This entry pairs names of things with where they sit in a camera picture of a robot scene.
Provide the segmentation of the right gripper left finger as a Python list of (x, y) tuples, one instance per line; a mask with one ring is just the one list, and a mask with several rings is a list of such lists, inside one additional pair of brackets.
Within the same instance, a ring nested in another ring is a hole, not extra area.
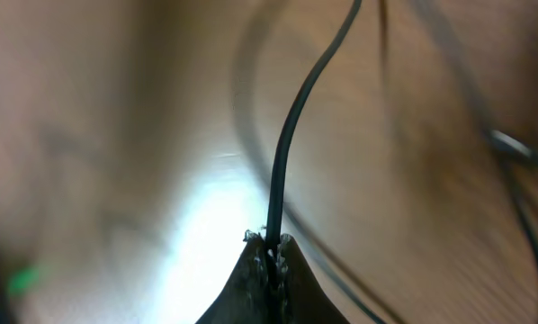
[(196, 324), (263, 324), (269, 320), (264, 240), (247, 230), (246, 245), (229, 279)]

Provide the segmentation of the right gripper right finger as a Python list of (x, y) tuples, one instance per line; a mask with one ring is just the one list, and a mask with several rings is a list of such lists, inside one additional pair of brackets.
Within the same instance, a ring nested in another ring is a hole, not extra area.
[(281, 235), (278, 257), (286, 323), (348, 324), (345, 316), (322, 290), (292, 235)]

